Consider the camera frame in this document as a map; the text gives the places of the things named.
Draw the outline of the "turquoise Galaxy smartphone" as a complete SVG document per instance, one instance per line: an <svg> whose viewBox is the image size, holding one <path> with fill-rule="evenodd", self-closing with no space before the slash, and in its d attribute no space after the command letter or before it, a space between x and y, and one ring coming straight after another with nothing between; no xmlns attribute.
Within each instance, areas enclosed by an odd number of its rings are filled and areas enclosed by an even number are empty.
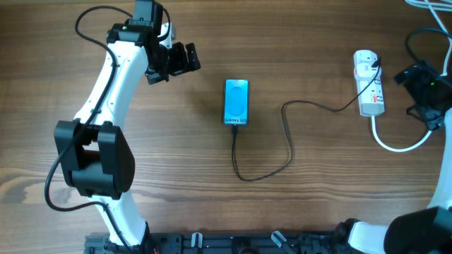
<svg viewBox="0 0 452 254"><path fill-rule="evenodd" d="M223 123L245 126L249 113L249 81L228 79L225 81Z"/></svg>

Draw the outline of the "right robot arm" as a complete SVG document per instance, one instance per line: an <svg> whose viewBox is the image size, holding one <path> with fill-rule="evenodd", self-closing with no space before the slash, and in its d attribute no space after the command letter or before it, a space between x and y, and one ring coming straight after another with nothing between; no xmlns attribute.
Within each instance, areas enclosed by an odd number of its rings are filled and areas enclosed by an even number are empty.
<svg viewBox="0 0 452 254"><path fill-rule="evenodd" d="M333 236L336 249L360 253L451 252L451 80L429 64L417 62L395 76L414 100L408 112L427 127L427 135L446 131L444 155L436 190L427 208L401 215L388 226L348 219Z"/></svg>

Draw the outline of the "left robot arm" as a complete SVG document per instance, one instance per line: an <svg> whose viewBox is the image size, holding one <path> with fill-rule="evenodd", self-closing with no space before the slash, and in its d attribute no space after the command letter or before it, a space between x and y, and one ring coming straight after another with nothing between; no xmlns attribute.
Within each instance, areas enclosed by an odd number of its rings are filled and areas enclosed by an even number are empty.
<svg viewBox="0 0 452 254"><path fill-rule="evenodd" d="M197 71L201 64L194 44L175 40L169 13L156 1L137 1L101 47L105 62L89 98L73 120L56 125L53 166L100 211L109 229L103 251L155 253L148 223L131 194L135 159L123 134L125 116L141 78L156 84Z"/></svg>

